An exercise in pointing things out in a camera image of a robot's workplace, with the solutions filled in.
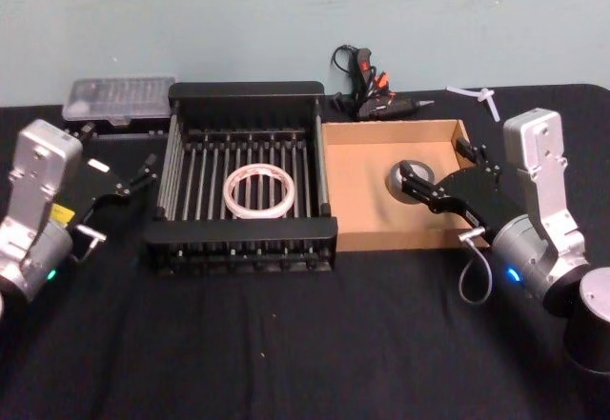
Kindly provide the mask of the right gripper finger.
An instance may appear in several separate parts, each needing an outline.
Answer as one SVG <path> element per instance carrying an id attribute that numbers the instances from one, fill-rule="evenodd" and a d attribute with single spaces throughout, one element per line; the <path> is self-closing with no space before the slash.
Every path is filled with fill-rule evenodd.
<path id="1" fill-rule="evenodd" d="M 437 202 L 442 196 L 436 186 L 419 177 L 407 161 L 399 163 L 401 189 L 404 193 L 425 204 L 430 211 L 437 211 Z"/>
<path id="2" fill-rule="evenodd" d="M 485 145 L 475 146 L 464 137 L 459 137 L 455 144 L 455 152 L 474 166 L 482 168 L 485 172 L 495 176 L 501 175 L 501 167 L 487 154 Z"/>

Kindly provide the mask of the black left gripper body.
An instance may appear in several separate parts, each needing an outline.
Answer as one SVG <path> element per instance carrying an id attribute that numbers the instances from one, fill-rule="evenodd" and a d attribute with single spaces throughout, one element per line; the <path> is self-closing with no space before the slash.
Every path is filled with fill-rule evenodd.
<path id="1" fill-rule="evenodd" d="M 111 168 L 94 159 L 83 159 L 67 184 L 54 197 L 51 221 L 72 232 L 86 224 L 93 214 L 113 205 L 127 205 L 126 182 Z"/>

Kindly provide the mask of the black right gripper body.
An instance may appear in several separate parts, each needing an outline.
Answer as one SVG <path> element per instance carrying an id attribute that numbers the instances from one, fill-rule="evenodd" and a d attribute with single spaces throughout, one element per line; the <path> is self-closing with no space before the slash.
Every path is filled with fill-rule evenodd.
<path id="1" fill-rule="evenodd" d="M 523 208 L 499 188 L 499 175 L 482 167 L 461 169 L 437 184 L 437 213 L 454 213 L 473 228 L 499 233 Z"/>

